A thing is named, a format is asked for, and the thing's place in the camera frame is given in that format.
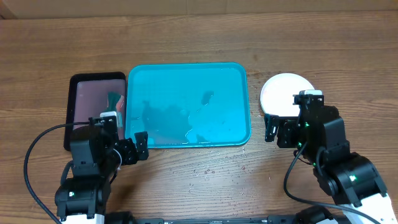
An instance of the wooden table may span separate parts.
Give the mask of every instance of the wooden table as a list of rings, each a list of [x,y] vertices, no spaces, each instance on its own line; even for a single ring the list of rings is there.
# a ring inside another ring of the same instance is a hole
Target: wooden table
[[[264,142],[259,94],[282,72],[305,77],[323,90],[328,105],[338,107],[351,149],[376,165],[398,208],[397,11],[109,17],[0,22],[0,222],[51,223],[26,189],[22,163],[39,133],[65,122],[72,75],[128,74],[148,63],[230,61],[248,73],[249,142],[151,150],[147,161],[123,167],[112,185],[109,212],[176,219],[307,208],[282,189],[292,150]],[[62,129],[46,135],[29,163],[32,186],[53,212],[61,172],[71,159],[62,142]],[[332,202],[301,162],[289,189]]]

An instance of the white plate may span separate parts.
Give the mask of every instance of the white plate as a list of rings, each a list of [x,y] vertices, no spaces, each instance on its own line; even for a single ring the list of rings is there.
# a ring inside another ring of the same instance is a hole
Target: white plate
[[[298,116],[300,108],[293,105],[293,95],[301,90],[313,90],[311,83],[300,75],[281,73],[268,79],[262,87],[260,103],[266,114]]]

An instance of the wall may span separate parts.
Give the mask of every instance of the wall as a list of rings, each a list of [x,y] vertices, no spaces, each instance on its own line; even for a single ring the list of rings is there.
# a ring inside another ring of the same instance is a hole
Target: wall
[[[398,0],[0,0],[6,19],[395,9]]]

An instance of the black bracket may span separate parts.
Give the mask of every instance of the black bracket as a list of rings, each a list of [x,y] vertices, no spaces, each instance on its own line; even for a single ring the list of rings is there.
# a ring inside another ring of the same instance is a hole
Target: black bracket
[[[277,136],[278,147],[296,147],[297,137],[294,133],[297,132],[297,117],[280,117],[266,114],[264,121],[266,124],[266,142],[275,141],[275,136]]]
[[[146,131],[135,133],[136,143],[132,139],[123,139],[115,145],[116,150],[120,153],[124,165],[136,164],[138,161],[147,160],[149,157],[148,151],[148,133]]]
[[[300,224],[315,224],[326,219],[332,220],[333,215],[325,207],[313,206],[296,214],[296,221]]]

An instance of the green led light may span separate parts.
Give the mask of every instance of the green led light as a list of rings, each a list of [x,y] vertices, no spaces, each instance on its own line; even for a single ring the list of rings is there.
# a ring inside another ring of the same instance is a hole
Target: green led light
[[[356,180],[356,176],[355,176],[355,175],[351,175],[351,176],[349,177],[349,179],[350,179],[351,181],[355,181],[355,180]]]

